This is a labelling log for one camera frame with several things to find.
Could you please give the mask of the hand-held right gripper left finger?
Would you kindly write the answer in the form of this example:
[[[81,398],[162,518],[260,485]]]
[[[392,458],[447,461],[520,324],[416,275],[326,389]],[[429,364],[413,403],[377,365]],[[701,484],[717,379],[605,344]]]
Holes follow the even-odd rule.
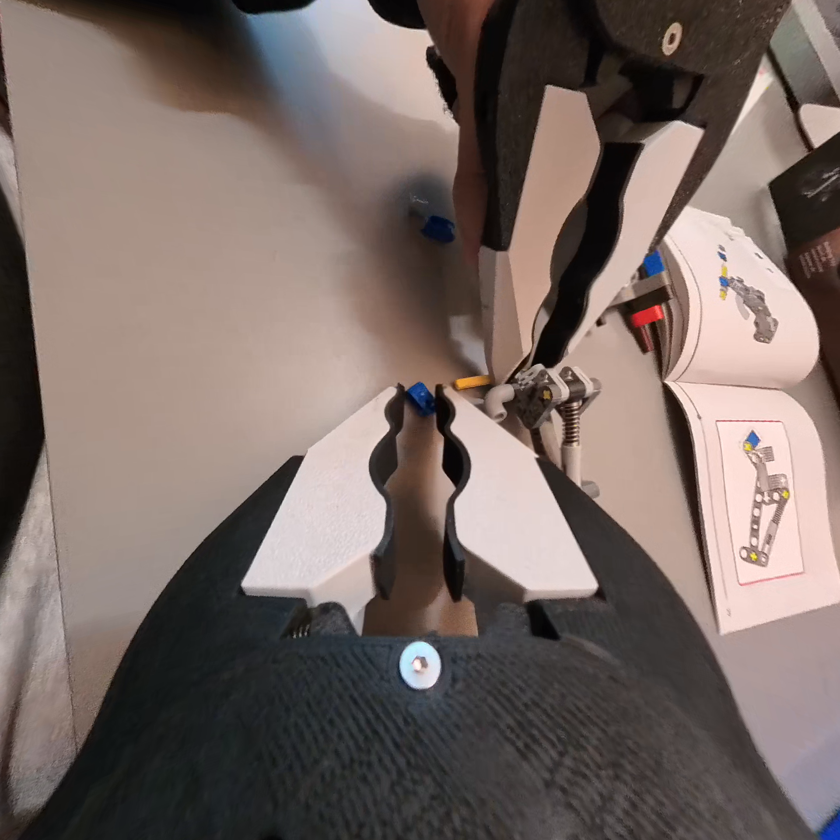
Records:
[[[385,388],[303,456],[241,588],[251,596],[342,606],[360,634],[396,579],[394,510],[404,388]]]

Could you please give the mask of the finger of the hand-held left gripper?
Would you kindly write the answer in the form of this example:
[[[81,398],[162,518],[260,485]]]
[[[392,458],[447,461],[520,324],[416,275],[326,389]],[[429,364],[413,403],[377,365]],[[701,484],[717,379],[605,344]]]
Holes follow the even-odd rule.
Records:
[[[558,238],[553,306],[529,362],[561,362],[630,282],[657,241],[704,133],[683,121],[638,123],[604,144],[581,207]]]
[[[479,251],[488,373],[503,384],[532,356],[547,321],[554,247],[590,189],[602,145],[585,93],[547,86],[511,242]]]

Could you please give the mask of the white flat board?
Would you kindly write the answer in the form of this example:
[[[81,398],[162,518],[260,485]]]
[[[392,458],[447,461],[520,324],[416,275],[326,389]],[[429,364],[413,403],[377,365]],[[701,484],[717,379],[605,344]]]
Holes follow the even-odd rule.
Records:
[[[805,103],[797,114],[810,150],[815,150],[839,134],[839,107]]]

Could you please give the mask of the person's left hand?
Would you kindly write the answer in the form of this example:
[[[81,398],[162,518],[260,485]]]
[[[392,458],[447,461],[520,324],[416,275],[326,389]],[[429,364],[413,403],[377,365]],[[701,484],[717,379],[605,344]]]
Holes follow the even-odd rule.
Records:
[[[419,11],[455,80],[458,157],[453,198],[465,258],[477,268],[487,212],[487,179],[476,132],[476,60],[491,1],[421,1]]]

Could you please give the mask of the person's dark clothing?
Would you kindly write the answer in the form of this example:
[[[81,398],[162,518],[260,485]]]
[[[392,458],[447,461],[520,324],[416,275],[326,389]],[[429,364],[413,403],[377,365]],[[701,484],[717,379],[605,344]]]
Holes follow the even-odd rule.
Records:
[[[1,570],[45,440],[23,242],[1,195]]]

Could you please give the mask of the grey lego suspension assembly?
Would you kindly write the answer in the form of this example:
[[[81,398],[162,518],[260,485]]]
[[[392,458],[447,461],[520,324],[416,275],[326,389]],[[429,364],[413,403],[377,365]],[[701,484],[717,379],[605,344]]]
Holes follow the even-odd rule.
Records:
[[[596,499],[599,487],[583,478],[581,417],[601,392],[601,382],[578,366],[535,364],[515,374],[509,383],[492,387],[484,410],[497,424],[513,412],[529,432],[536,455],[559,467]]]

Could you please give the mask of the lego engine assembly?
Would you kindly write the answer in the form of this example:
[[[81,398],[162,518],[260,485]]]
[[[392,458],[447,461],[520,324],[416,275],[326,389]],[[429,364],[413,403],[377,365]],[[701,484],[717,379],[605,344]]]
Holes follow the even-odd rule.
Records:
[[[663,249],[650,252],[630,281],[619,290],[607,307],[618,312],[642,354],[655,350],[655,326],[666,318],[666,309],[673,299]]]

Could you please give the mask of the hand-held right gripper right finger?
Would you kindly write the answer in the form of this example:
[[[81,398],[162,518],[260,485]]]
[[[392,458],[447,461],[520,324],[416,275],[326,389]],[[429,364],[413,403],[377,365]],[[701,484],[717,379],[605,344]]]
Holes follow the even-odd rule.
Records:
[[[452,599],[588,597],[598,584],[555,499],[551,467],[446,385],[435,391],[443,468],[454,491],[444,520]]]

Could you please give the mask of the open lego instruction booklet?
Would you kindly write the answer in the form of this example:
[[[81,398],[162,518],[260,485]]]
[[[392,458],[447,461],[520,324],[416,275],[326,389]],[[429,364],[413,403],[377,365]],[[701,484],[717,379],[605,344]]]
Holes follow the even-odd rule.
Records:
[[[726,217],[688,207],[659,253],[663,381],[689,429],[719,634],[837,604],[823,447],[788,394],[817,362],[812,311]]]

